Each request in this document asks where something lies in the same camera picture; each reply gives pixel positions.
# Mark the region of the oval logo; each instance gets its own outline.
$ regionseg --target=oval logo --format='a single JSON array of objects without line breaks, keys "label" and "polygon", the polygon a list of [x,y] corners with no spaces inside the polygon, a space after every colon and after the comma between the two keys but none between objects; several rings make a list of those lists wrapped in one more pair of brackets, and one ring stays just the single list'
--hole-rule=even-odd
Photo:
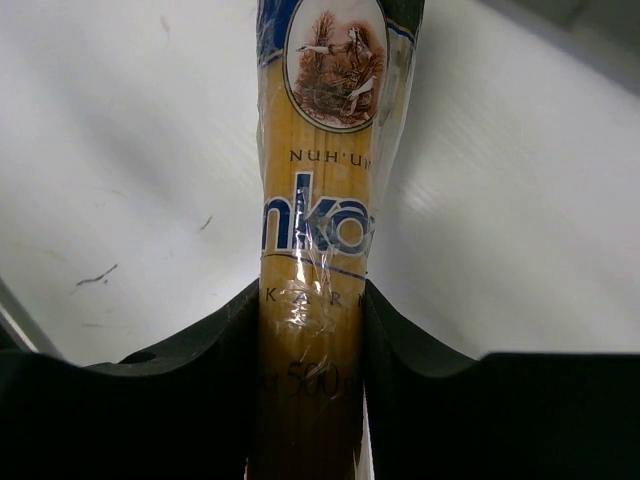
[{"label": "oval logo", "polygon": [[332,132],[368,127],[384,85],[387,45],[377,0],[301,0],[284,52],[287,93],[298,113]]}]

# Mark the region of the spaghetti package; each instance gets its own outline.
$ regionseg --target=spaghetti package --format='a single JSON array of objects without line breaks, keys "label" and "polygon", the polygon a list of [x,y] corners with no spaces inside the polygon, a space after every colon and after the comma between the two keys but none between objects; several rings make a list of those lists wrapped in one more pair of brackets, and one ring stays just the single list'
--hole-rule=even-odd
[{"label": "spaghetti package", "polygon": [[424,0],[259,0],[264,185],[249,480],[355,478],[362,304]]}]

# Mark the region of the brown illustration of person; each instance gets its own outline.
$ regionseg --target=brown illustration of person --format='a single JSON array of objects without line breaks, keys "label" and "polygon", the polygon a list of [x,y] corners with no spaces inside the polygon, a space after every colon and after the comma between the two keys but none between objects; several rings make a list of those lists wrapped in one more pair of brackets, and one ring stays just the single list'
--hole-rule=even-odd
[{"label": "brown illustration of person", "polygon": [[369,32],[364,26],[352,25],[348,36],[349,40],[342,44],[307,44],[297,51],[315,52],[323,57],[343,55],[348,59],[348,66],[342,71],[340,67],[329,66],[324,68],[326,71],[316,72],[320,79],[315,80],[312,104],[315,111],[333,114],[353,123],[359,119],[367,121],[373,114],[373,95],[382,58],[374,53]]}]

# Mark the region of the white surface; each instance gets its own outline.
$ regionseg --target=white surface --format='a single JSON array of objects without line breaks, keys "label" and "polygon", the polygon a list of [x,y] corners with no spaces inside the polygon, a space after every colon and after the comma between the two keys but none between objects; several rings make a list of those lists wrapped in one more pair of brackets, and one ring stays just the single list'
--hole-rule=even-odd
[{"label": "white surface", "polygon": [[[254,22],[255,0],[0,0],[0,275],[72,362],[257,276]],[[371,278],[470,355],[637,351],[639,106],[473,0],[432,0]]]}]

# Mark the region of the transparent plastic wrap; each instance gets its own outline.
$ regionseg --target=transparent plastic wrap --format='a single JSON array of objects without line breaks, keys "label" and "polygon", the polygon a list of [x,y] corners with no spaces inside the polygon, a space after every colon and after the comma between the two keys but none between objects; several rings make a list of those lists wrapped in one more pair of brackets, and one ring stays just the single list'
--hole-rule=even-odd
[{"label": "transparent plastic wrap", "polygon": [[361,307],[423,9],[259,0],[265,203],[249,480],[368,477]]}]

